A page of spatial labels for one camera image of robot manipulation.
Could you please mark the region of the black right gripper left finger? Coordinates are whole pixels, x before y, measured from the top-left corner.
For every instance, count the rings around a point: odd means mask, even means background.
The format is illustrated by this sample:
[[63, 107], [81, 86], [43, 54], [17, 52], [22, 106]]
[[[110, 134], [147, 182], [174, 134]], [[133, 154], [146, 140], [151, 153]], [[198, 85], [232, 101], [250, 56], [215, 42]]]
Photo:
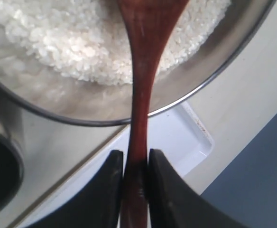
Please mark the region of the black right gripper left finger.
[[63, 206], [30, 228], [115, 228], [123, 178], [123, 152], [113, 150], [93, 178]]

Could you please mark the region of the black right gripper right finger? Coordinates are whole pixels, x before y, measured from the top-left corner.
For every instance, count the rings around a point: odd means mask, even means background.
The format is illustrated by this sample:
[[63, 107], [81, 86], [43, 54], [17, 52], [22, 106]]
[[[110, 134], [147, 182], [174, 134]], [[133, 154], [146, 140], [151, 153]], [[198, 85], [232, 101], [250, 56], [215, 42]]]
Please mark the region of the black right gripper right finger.
[[161, 150], [148, 161], [149, 211], [154, 228], [242, 228], [193, 191]]

